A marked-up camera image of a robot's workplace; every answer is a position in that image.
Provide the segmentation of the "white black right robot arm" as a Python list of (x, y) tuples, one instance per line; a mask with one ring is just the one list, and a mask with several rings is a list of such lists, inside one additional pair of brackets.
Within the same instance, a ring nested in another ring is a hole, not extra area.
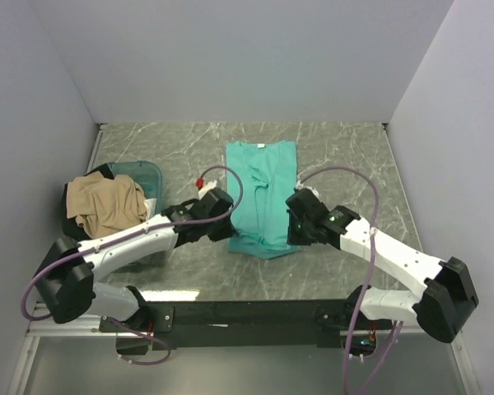
[(344, 206), (329, 210), (309, 189), (287, 200), (289, 244), (329, 244), (366, 261), (404, 285), (404, 290), (358, 287), (345, 308), (354, 328), (390, 320), (418, 326), (439, 342), (451, 343), (478, 307), (467, 265), (426, 255), (371, 226)]

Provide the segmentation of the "beige t-shirt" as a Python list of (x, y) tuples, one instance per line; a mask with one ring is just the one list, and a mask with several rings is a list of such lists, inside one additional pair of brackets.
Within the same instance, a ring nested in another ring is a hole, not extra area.
[(101, 172), (75, 178), (66, 192), (66, 217), (91, 239), (142, 224), (149, 210), (142, 187), (131, 177), (109, 179)]

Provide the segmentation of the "teal plastic laundry bin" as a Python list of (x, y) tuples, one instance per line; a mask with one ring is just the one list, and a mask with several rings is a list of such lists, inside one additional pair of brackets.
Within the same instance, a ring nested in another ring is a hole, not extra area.
[(160, 169), (149, 161), (109, 162), (114, 176), (125, 174), (131, 177), (144, 190), (146, 198), (156, 198), (156, 214), (161, 210), (162, 174)]

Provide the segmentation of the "aluminium frame rail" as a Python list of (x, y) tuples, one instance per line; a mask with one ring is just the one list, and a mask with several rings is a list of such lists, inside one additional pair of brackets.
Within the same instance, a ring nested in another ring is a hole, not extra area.
[(97, 317), (30, 324), (12, 394), (479, 394), (464, 338), (449, 345), (405, 327), (396, 342), (353, 359), (315, 346), (179, 349), (163, 364), (134, 366), (115, 353), (118, 335)]

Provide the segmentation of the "teal t-shirt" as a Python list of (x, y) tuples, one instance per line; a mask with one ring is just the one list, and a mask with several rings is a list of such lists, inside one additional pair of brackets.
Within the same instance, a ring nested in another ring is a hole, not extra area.
[(296, 144), (232, 142), (226, 145), (226, 166), (242, 182), (227, 175), (227, 193), (241, 200), (231, 215), (236, 234), (228, 239), (228, 251), (264, 260), (298, 251), (287, 242), (286, 205), (297, 181)]

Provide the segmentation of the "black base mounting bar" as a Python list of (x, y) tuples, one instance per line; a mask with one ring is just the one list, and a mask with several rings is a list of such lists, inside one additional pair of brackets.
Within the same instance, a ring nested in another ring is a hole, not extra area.
[(304, 346), (339, 348), (353, 305), (346, 300), (149, 302), (134, 330), (171, 348)]

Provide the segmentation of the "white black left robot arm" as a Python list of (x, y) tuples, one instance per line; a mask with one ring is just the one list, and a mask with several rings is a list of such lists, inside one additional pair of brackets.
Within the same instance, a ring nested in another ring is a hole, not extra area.
[(134, 286), (109, 286), (110, 273), (154, 253), (165, 252), (208, 237), (234, 234), (232, 198), (220, 188), (167, 207), (140, 225), (110, 236), (76, 242), (62, 237), (53, 243), (38, 272), (35, 287), (57, 324), (83, 314), (114, 318), (137, 331), (153, 320), (150, 306)]

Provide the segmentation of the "white t-shirt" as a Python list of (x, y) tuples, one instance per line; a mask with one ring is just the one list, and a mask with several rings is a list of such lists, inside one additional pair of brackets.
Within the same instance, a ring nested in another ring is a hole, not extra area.
[(147, 198), (143, 203), (147, 210), (146, 221), (149, 221), (156, 214), (157, 199)]

